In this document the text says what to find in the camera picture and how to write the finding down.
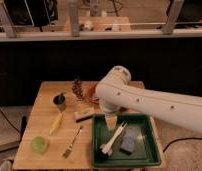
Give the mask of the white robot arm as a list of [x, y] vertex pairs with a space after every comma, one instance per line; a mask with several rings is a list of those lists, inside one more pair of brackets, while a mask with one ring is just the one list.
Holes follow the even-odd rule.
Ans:
[[134, 109], [202, 134], [202, 97], [141, 89], [130, 81], [131, 73], [123, 66], [114, 66], [107, 73], [95, 90], [102, 111]]

